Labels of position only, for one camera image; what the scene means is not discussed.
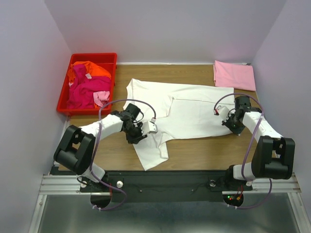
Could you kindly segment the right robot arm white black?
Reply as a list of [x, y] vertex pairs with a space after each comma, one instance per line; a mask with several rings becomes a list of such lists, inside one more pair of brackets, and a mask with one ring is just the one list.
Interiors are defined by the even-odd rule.
[[234, 108], [216, 104], [214, 114], [220, 116], [222, 125], [233, 134], [244, 129], [252, 134], [256, 149], [251, 162], [246, 152], [240, 165], [231, 165], [225, 172], [226, 186], [251, 183], [256, 179], [288, 180], [293, 173], [295, 142], [279, 134], [265, 119], [263, 110], [251, 105], [251, 97], [241, 95], [235, 98]]

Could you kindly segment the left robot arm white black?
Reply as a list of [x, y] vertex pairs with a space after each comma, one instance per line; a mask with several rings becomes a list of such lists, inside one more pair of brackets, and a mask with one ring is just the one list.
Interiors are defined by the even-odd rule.
[[65, 130], [53, 159], [60, 165], [89, 180], [99, 183], [105, 170], [94, 164], [95, 149], [99, 141], [119, 132], [124, 132], [129, 144], [137, 144], [147, 136], [142, 133], [142, 122], [137, 122], [141, 110], [129, 104], [125, 110], [113, 111], [92, 124], [77, 127], [70, 125]]

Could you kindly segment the white printed t shirt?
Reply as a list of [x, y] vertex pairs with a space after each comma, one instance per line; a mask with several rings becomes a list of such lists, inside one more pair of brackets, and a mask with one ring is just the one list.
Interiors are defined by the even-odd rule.
[[176, 139], [215, 137], [230, 134], [213, 112], [217, 101], [228, 109], [234, 107], [234, 89], [206, 85], [146, 82], [132, 79], [127, 88], [127, 102], [144, 114], [143, 122], [156, 118], [158, 132], [134, 145], [144, 170], [169, 158], [166, 143]]

